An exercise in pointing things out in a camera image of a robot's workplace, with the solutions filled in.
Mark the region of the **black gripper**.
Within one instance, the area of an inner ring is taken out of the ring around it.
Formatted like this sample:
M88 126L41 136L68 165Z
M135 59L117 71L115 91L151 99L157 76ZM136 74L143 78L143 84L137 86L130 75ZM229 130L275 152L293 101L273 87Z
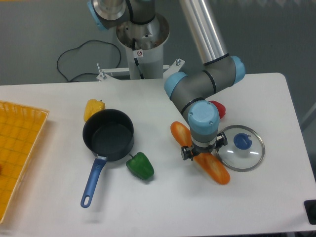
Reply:
M224 132L217 134L216 140L213 139L209 142L199 142L195 139L192 140L192 146L182 146L181 156L183 160L194 160L198 153L211 153L214 149L219 151L223 146L228 144L227 137Z

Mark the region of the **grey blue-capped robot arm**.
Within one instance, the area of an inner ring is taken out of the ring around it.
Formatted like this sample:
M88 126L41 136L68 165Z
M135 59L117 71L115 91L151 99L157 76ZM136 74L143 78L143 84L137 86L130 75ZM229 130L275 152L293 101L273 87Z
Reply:
M165 78L166 94L190 127L189 144L181 146L183 159L227 144L225 135L218 132L217 108L207 98L241 81L245 67L228 53L207 1L180 1L204 65L194 76L163 69L169 25L156 12L153 0L90 0L87 6L99 29L116 29L126 50L131 79Z

